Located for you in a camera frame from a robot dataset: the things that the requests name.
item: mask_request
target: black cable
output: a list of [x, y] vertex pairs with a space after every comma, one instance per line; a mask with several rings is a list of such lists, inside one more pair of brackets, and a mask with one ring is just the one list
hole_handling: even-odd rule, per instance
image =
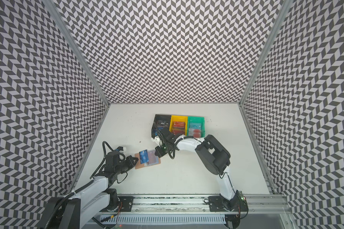
[[197, 140], [196, 138], [194, 138], [196, 141], [199, 141], [200, 143], [202, 143], [202, 141], [200, 141], [200, 140]]
[[106, 217], [106, 218], [104, 218], [103, 220], [101, 220], [101, 223], [106, 222], [106, 221], [112, 219], [112, 218], [115, 217], [115, 216], [117, 216], [117, 214], [110, 215], [109, 217]]
[[184, 140], [184, 139], [194, 139], [194, 137], [193, 137], [193, 136], [185, 136], [185, 137], [180, 138], [179, 140], [177, 140], [177, 141], [174, 143], [174, 146], [173, 146], [172, 156], [171, 156], [170, 153], [169, 153], [169, 155], [170, 155], [170, 157], [171, 157], [172, 159], [174, 159], [177, 144], [178, 144], [180, 141]]
[[103, 142], [102, 142], [102, 147], [103, 147], [103, 159], [102, 159], [101, 163], [99, 164], [99, 166], [96, 168], [96, 170], [92, 173], [92, 176], [89, 177], [89, 179], [92, 179], [92, 178], [94, 177], [94, 175], [98, 172], [99, 168], [101, 168], [101, 166], [102, 166], [103, 163], [105, 162], [105, 155], [106, 155], [106, 153], [105, 153], [105, 144], [108, 146], [108, 148], [110, 148], [111, 151], [114, 151], [106, 141], [103, 141]]
[[[246, 201], [246, 206], [247, 206], [246, 215], [241, 218], [241, 214], [239, 214], [239, 217], [240, 217], [239, 219], [244, 219], [248, 215], [248, 204], [247, 204], [247, 201]], [[239, 208], [241, 208], [241, 199], [240, 198], [239, 198]]]
[[[75, 193], [80, 192], [81, 190], [85, 189], [86, 187], [90, 186], [92, 183], [94, 182], [94, 180], [89, 181], [86, 185], [78, 188], [77, 190], [75, 190]], [[73, 195], [75, 195], [75, 193], [70, 193], [67, 196], [65, 196], [63, 199], [60, 200], [60, 202], [58, 204], [56, 204], [54, 210], [52, 211], [52, 213], [50, 214], [50, 217], [48, 218], [46, 225], [44, 227], [44, 229], [48, 229], [48, 226], [50, 225], [50, 222], [52, 220], [52, 218], [54, 217], [55, 213], [57, 212], [57, 210], [62, 206], [62, 204], [68, 200], [70, 197], [72, 197]]]
[[167, 145], [166, 144], [167, 141], [164, 139], [164, 136], [163, 136], [162, 132], [158, 129], [158, 126], [157, 126], [156, 122], [153, 122], [153, 126], [156, 129], [156, 131], [157, 131], [157, 135], [159, 137], [159, 140], [162, 140], [162, 144], [160, 144], [160, 145]]
[[104, 229], [112, 229], [111, 227], [106, 227], [101, 222], [99, 222], [96, 218], [92, 217], [92, 220], [96, 222], [99, 226], [103, 227]]
[[[223, 179], [224, 175], [227, 175], [227, 176], [228, 176], [228, 173], [227, 173], [227, 172], [223, 173], [223, 176], [220, 176], [220, 175], [218, 174], [218, 176], [220, 177], [220, 179]], [[231, 182], [231, 179], [229, 178], [229, 176], [228, 176], [228, 179], [229, 179], [229, 182], [231, 183], [231, 187], [233, 188], [233, 185], [232, 185], [232, 182]]]
[[125, 178], [124, 178], [121, 182], [123, 182], [123, 181], [127, 178], [127, 175], [128, 175], [128, 174], [127, 174], [127, 172], [126, 172], [126, 176], [125, 176]]

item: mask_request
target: chevron patterned wall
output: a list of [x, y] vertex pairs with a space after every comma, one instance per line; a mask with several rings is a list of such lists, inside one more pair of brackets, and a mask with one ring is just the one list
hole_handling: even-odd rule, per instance
[[41, 1], [0, 0], [0, 228], [66, 192], [104, 110]]
[[344, 0], [297, 0], [244, 108], [301, 228], [344, 228]]
[[54, 0], [111, 103], [238, 102], [282, 0]]

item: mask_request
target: red wire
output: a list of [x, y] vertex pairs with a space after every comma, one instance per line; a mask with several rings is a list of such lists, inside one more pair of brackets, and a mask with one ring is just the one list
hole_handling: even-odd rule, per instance
[[121, 207], [118, 206], [118, 212], [117, 212], [117, 218], [116, 218], [116, 224], [117, 224], [117, 221], [118, 221], [118, 214], [120, 213], [120, 209], [123, 207], [123, 203], [121, 202]]

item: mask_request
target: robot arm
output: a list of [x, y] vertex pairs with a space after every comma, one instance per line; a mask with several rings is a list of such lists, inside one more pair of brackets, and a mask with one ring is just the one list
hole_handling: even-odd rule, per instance
[[166, 154], [162, 147], [164, 149], [171, 148], [171, 145], [179, 150], [196, 152], [209, 172], [216, 175], [220, 195], [223, 197], [223, 206], [228, 211], [234, 208], [239, 201], [239, 196], [230, 178], [230, 154], [214, 136], [208, 135], [205, 138], [186, 137], [185, 135], [175, 136], [167, 128], [163, 128], [158, 136], [152, 138], [152, 141], [158, 144], [156, 155], [159, 157]]
[[[239, 201], [230, 178], [230, 154], [214, 136], [193, 138], [185, 135], [174, 135], [167, 128], [152, 139], [158, 144], [156, 156], [162, 157], [170, 150], [188, 150], [196, 152], [204, 166], [214, 175], [219, 185], [222, 205], [228, 211], [234, 209]], [[138, 158], [125, 157], [120, 151], [112, 150], [101, 162], [100, 171], [91, 177], [91, 181], [68, 195], [52, 197], [47, 202], [37, 227], [50, 229], [82, 228], [95, 214], [102, 209], [115, 211], [118, 207], [117, 193], [110, 186], [117, 176], [133, 168]]]

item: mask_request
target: green bin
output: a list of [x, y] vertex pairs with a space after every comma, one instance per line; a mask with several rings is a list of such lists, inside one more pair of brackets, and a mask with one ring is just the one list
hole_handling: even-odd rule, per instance
[[193, 117], [189, 116], [187, 118], [187, 134], [190, 127], [190, 122], [201, 123], [201, 137], [205, 137], [205, 119], [204, 117]]

